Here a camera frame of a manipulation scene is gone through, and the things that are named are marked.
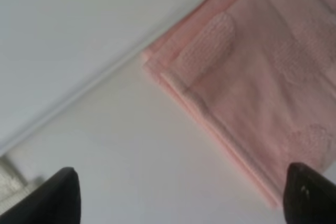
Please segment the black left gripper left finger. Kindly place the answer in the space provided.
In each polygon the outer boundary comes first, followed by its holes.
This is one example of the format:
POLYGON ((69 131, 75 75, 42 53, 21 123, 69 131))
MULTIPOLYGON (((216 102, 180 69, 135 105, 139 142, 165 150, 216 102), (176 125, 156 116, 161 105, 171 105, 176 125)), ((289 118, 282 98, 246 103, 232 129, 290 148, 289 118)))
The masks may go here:
POLYGON ((1 215, 1 223, 81 223, 79 176, 64 167, 1 215))

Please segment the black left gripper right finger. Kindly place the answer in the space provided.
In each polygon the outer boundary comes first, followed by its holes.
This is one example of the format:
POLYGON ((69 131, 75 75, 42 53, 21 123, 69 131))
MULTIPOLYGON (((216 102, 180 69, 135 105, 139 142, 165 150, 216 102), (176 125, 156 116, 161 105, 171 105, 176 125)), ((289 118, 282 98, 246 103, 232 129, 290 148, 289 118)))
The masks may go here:
POLYGON ((335 184, 304 163, 291 163, 283 210, 286 223, 335 223, 335 184))

